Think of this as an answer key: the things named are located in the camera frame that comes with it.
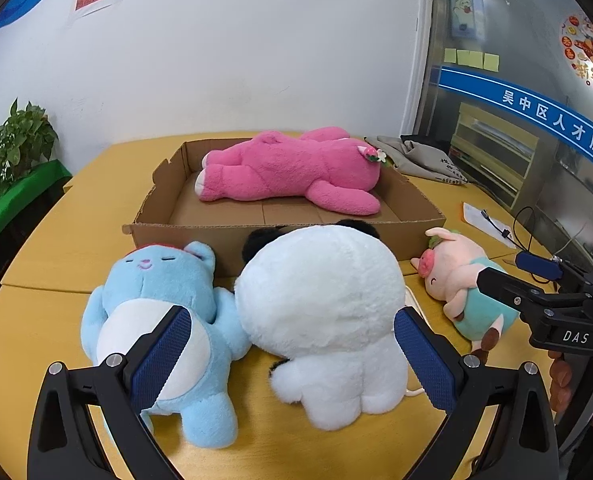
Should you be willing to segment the person's right hand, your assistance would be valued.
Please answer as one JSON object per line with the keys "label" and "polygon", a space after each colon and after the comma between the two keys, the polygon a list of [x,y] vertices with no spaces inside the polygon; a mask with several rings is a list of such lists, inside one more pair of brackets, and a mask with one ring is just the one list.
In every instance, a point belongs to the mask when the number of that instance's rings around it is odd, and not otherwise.
{"label": "person's right hand", "polygon": [[550,385],[550,407],[556,412],[564,412],[571,402],[573,393],[571,382],[573,378],[572,367],[562,358],[561,352],[549,350],[549,358],[553,359],[549,375]]}

